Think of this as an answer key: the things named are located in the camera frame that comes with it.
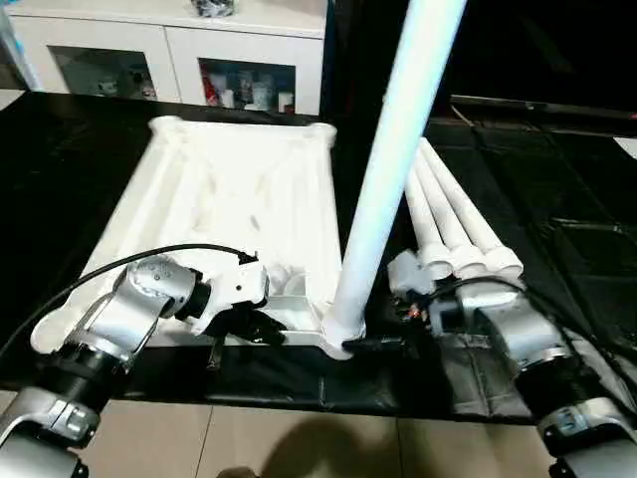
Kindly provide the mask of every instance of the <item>white cabinet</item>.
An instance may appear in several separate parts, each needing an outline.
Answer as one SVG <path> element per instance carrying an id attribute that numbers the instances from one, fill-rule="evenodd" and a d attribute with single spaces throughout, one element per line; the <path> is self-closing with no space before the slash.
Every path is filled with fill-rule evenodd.
<path id="1" fill-rule="evenodd" d="M 20 0 L 7 7 L 42 89 L 319 113 L 327 0 Z"/>
<path id="2" fill-rule="evenodd" d="M 168 28 L 181 99 L 317 115 L 322 40 Z"/>
<path id="3" fill-rule="evenodd" d="M 47 92 L 181 99 L 162 27 L 39 17 L 12 23 Z"/>

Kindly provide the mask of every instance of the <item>white plastic part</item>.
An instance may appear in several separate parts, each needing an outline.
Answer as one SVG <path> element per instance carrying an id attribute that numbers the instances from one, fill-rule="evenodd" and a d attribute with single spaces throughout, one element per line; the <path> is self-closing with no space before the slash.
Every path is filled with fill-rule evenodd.
<path id="1" fill-rule="evenodd" d="M 489 271 L 519 277 L 524 270 L 522 262 L 514 251 L 503 245 L 427 139 L 420 141 L 420 150 L 471 241 L 485 254 Z"/>
<path id="2" fill-rule="evenodd" d="M 363 310 L 429 117 L 466 0 L 411 0 L 365 172 L 333 307 L 338 348 L 364 334 Z"/>
<path id="3" fill-rule="evenodd" d="M 454 274 L 461 279 L 484 274 L 487 266 L 482 252 L 469 240 L 420 149 L 416 151 L 414 169 L 443 242 L 451 251 Z"/>
<path id="4" fill-rule="evenodd" d="M 420 260 L 435 280 L 449 277 L 453 273 L 451 252 L 442 243 L 436 221 L 431 214 L 429 203 L 425 199 L 425 193 L 413 168 L 407 177 L 405 197 L 418 242 Z"/>
<path id="5" fill-rule="evenodd" d="M 341 348 L 330 348 L 320 325 L 340 272 L 329 168 L 335 128 L 173 117 L 154 119 L 150 127 L 152 141 L 84 273 L 168 244 L 210 242 L 257 252 L 275 286 L 271 292 L 277 294 L 263 310 L 289 328 L 286 344 L 316 345 L 347 358 Z M 237 258 L 229 254 L 192 250 L 171 256 L 200 270 L 204 279 L 237 269 Z M 117 274 L 112 271 L 77 289 L 37 326 L 33 348 L 43 354 L 58 348 Z M 286 296 L 286 290 L 292 295 Z M 209 344 L 209 338 L 193 337 L 189 329 L 161 319 L 149 346 Z M 227 344 L 245 342 L 228 338 Z"/>
<path id="6" fill-rule="evenodd" d="M 409 250 L 402 251 L 387 264 L 387 273 L 389 290 L 403 299 L 407 298 L 409 291 L 425 295 L 436 288 L 431 270 L 426 269 Z"/>

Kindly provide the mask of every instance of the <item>glass cabinet door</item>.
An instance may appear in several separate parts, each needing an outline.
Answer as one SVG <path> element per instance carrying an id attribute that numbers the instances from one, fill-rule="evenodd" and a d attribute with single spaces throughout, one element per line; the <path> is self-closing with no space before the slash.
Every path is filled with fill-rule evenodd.
<path id="1" fill-rule="evenodd" d="M 198 60 L 202 91 L 208 106 L 287 114 L 295 112 L 295 67 Z"/>
<path id="2" fill-rule="evenodd" d="M 45 92 L 181 101 L 162 27 L 40 17 L 11 21 Z"/>
<path id="3" fill-rule="evenodd" d="M 185 28 L 166 32 L 184 103 L 319 114 L 321 39 Z"/>
<path id="4" fill-rule="evenodd" d="M 0 89 L 25 90 L 25 84 L 20 78 L 13 62 L 2 44 L 0 44 Z"/>
<path id="5" fill-rule="evenodd" d="M 156 101 L 152 77 L 141 52 L 54 47 L 49 51 L 69 93 Z"/>

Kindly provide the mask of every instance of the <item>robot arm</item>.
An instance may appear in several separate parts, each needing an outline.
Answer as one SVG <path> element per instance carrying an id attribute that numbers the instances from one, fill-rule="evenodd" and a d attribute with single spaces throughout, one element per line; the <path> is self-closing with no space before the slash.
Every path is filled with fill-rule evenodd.
<path id="1" fill-rule="evenodd" d="M 424 318 L 434 335 L 444 333 L 445 311 L 453 318 L 462 316 L 465 330 L 489 338 L 556 458 L 552 477 L 637 476 L 637 434 L 628 418 L 632 413 L 625 412 L 628 406 L 602 384 L 567 332 L 528 300 L 524 288 L 476 278 L 473 284 L 454 284 L 455 296 L 444 297 L 410 251 L 398 255 L 388 273 L 391 291 L 411 304 L 408 323 L 419 326 L 408 331 L 429 334 Z M 371 338 L 348 345 L 352 351 L 374 350 L 405 347 L 409 340 Z"/>
<path id="2" fill-rule="evenodd" d="M 88 468 L 67 448 L 89 444 L 100 413 L 159 318 L 185 321 L 193 334 L 211 335 L 221 344 L 228 333 L 253 342 L 282 340 L 280 326 L 265 315 L 251 317 L 256 326 L 248 330 L 241 329 L 245 320 L 235 321 L 266 304 L 262 264 L 240 265 L 207 283 L 201 278 L 164 256 L 128 265 L 53 354 L 42 378 L 22 389 L 0 416 L 0 476 L 87 477 Z"/>
<path id="3" fill-rule="evenodd" d="M 634 477 L 637 434 L 625 405 L 601 384 L 572 344 L 521 293 L 475 284 L 458 290 L 468 324 L 482 329 L 557 461 L 553 477 Z"/>

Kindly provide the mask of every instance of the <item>vertical white pole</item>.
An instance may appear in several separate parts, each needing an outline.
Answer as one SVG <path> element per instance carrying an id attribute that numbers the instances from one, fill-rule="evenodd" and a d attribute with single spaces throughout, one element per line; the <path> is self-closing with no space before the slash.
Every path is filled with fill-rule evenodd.
<path id="1" fill-rule="evenodd" d="M 364 333 L 363 310 L 467 0 L 411 0 L 356 206 L 328 342 Z"/>

